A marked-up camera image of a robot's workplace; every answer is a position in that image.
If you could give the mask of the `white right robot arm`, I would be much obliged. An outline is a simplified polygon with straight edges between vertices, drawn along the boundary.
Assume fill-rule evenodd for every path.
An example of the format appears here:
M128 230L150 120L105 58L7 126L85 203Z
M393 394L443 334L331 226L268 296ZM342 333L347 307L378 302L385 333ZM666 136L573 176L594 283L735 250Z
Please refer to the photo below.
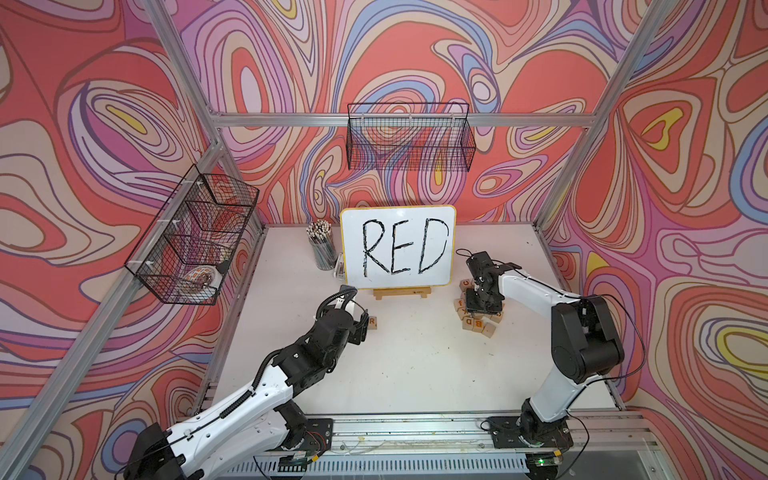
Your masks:
M485 252L466 253L474 286L465 293L471 313L500 314L514 300L550 322L553 368L527 398L517 420L520 441L539 447L567 426L570 406L592 381L600 381L625 357L606 299L562 291Z

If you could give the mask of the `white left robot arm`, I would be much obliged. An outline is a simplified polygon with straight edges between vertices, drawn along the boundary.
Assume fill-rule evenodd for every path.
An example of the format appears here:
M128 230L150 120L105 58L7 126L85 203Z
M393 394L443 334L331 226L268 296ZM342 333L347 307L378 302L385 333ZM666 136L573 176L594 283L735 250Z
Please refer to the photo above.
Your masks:
M338 365L349 344L367 336L370 316L343 285L324 299L308 332L266 355L254 378L203 412L137 436L118 479L216 479L249 457L286 452L302 468L331 442L296 403L296 397Z

